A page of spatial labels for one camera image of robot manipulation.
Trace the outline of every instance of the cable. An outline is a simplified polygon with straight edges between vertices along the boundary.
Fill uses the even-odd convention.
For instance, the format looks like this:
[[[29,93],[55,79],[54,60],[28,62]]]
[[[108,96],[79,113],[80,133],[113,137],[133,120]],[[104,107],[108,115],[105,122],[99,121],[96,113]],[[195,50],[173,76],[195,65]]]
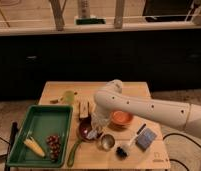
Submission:
[[[7,144],[10,144],[7,140],[5,140],[4,138],[0,137],[0,140],[4,141]]]
[[[170,161],[172,162],[177,162],[179,163],[181,166],[183,166],[187,171],[190,171],[189,168],[184,164],[182,163],[181,161],[177,160],[177,159],[169,159]]]
[[[188,137],[188,136],[186,136],[186,135],[184,135],[184,134],[180,134],[180,133],[170,133],[170,134],[167,134],[167,135],[165,135],[165,136],[163,137],[163,140],[165,140],[167,137],[172,136],[172,135],[178,135],[178,136],[185,137],[185,138],[187,138],[188,140],[190,140],[191,142],[193,142],[194,144],[196,144],[196,145],[201,149],[201,145],[200,145],[200,144],[198,144],[198,143],[197,143],[196,141],[194,141],[192,138],[190,138],[190,137]]]

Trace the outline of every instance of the handle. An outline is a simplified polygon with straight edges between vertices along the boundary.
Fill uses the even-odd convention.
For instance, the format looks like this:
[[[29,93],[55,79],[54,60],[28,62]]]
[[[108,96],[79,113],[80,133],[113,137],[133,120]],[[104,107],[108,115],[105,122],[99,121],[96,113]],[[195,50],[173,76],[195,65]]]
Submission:
[[[8,149],[7,149],[7,157],[10,154],[10,151],[11,151],[11,149],[13,147],[14,142],[15,142],[15,136],[16,136],[16,134],[18,132],[18,128],[17,127],[18,127],[18,123],[17,122],[13,122],[12,123],[12,128],[11,128],[11,133],[10,133],[10,141],[9,141],[10,145],[8,146]],[[10,167],[7,166],[6,163],[7,163],[7,159],[5,161],[4,171],[10,171]]]
[[[73,166],[74,161],[75,161],[75,152],[76,152],[76,150],[77,150],[77,148],[78,148],[78,146],[80,145],[81,142],[83,142],[83,140],[82,139],[78,139],[75,142],[75,144],[73,145],[73,147],[72,147],[72,149],[71,149],[71,151],[69,153],[69,158],[67,160],[67,166],[68,167],[72,167]]]

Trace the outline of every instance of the metal bowl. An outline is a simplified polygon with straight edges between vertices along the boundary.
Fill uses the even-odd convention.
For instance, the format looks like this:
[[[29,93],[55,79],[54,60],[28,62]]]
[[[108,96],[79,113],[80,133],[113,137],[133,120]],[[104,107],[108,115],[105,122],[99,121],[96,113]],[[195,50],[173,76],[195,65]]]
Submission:
[[[105,134],[101,138],[101,146],[104,150],[110,150],[115,145],[115,138],[110,134]]]

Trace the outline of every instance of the blue sponge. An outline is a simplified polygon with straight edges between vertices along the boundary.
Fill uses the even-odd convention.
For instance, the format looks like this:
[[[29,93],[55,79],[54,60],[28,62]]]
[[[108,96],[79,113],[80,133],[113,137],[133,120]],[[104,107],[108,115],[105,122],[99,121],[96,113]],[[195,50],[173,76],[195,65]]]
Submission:
[[[137,137],[136,145],[145,151],[156,137],[157,135],[147,128]]]

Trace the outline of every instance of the orange bowl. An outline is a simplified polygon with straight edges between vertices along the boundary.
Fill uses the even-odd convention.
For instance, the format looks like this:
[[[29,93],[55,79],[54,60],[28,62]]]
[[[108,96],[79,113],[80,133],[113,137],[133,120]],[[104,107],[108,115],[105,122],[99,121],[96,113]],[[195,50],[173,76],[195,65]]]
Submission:
[[[132,120],[133,120],[133,115],[130,113],[123,112],[123,111],[114,111],[111,113],[111,122],[116,125],[120,125],[120,126],[129,125]]]

